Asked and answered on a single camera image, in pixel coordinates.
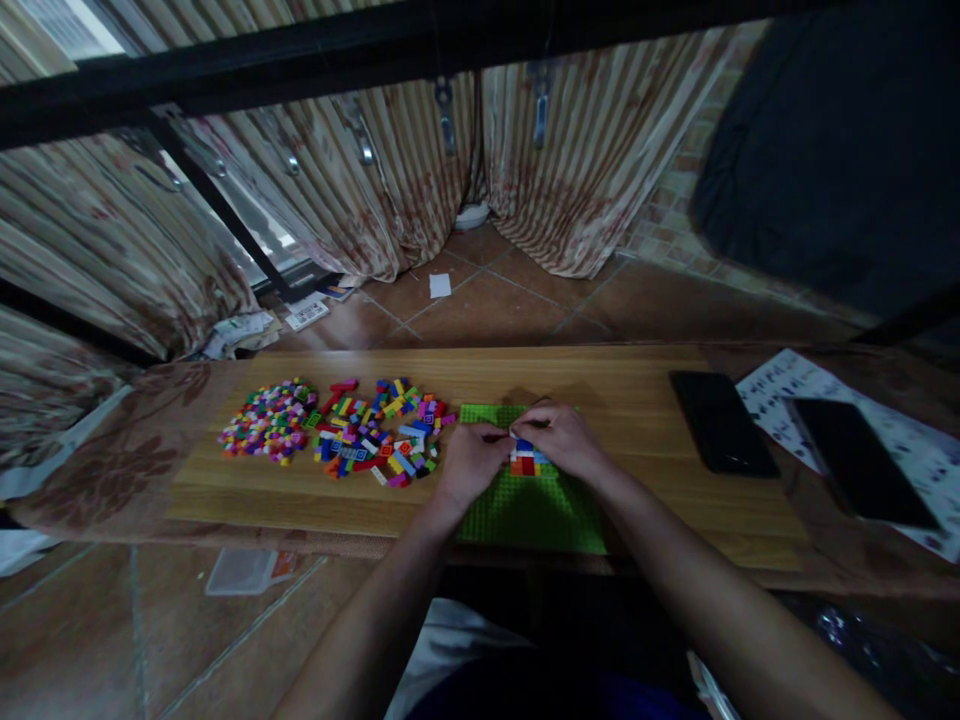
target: curtain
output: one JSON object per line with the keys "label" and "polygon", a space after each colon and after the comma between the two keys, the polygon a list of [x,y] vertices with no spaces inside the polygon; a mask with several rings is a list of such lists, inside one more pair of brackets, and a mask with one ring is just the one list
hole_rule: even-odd
{"label": "curtain", "polygon": [[484,70],[483,142],[494,224],[543,268],[593,277],[722,71],[736,28],[559,58],[545,143],[524,65]]}
{"label": "curtain", "polygon": [[[266,30],[378,4],[363,0],[101,0],[129,28],[139,52]],[[228,173],[319,265],[391,281],[443,247],[476,160],[473,77],[452,81],[456,144],[448,156],[431,83],[417,81],[346,96],[286,103],[192,121]],[[270,122],[279,133],[272,133]],[[373,162],[360,160],[366,135]],[[292,151],[300,174],[285,174]]]}
{"label": "curtain", "polygon": [[[17,3],[0,5],[0,84],[75,70]],[[0,153],[0,277],[176,359],[256,301],[211,219],[150,183],[144,164],[108,135]],[[42,459],[137,372],[2,307],[0,338],[0,465]]]}
{"label": "curtain", "polygon": [[42,461],[57,433],[139,372],[0,306],[0,468]]}

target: brown tile floor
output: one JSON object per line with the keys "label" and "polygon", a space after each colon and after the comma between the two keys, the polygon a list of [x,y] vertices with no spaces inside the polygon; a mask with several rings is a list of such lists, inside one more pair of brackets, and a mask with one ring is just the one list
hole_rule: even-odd
{"label": "brown tile floor", "polygon": [[[453,294],[430,299],[429,276]],[[612,257],[593,280],[551,275],[490,225],[454,235],[396,282],[368,283],[277,350],[572,345],[622,340],[840,341],[856,328],[719,283]]]}
{"label": "brown tile floor", "polygon": [[[431,272],[453,295],[430,300]],[[370,284],[278,350],[842,340],[854,329],[724,286],[616,258],[593,280],[539,268],[490,226],[424,267]],[[370,571],[301,559],[258,598],[204,595],[217,552],[64,544],[0,580],[0,718],[266,717],[306,652]]]}

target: green lego baseplate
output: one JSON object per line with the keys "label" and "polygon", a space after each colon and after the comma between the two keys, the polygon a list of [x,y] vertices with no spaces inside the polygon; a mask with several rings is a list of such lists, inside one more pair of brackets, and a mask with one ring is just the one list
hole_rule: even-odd
{"label": "green lego baseplate", "polygon": [[[525,405],[461,405],[460,422],[488,422],[504,430]],[[470,508],[462,542],[605,555],[600,513],[578,480],[553,471],[518,477],[507,466]]]}

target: black smartphone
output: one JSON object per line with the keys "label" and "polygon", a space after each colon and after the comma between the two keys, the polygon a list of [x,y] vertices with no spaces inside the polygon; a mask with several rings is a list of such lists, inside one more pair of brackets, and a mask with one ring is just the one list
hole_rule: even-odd
{"label": "black smartphone", "polygon": [[856,405],[794,398],[787,408],[845,510],[866,520],[939,530],[940,523]]}
{"label": "black smartphone", "polygon": [[780,477],[780,468],[730,378],[720,373],[674,370],[670,382],[700,459],[711,472]]}

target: wooden tabletop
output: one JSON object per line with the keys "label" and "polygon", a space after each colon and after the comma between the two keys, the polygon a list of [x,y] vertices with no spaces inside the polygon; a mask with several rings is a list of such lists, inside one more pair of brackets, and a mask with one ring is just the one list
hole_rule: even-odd
{"label": "wooden tabletop", "polygon": [[439,472],[404,489],[381,487],[370,473],[332,482],[310,449],[284,468],[261,456],[225,459],[217,438],[261,385],[301,376],[326,388],[356,377],[357,394],[369,398],[377,378],[402,376],[454,411],[462,403],[520,405],[543,396],[576,405],[611,455],[731,560],[797,570],[795,548],[807,536],[780,483],[714,475],[697,456],[667,373],[709,369],[700,351],[685,345],[265,353],[174,480],[167,517],[399,535]]}

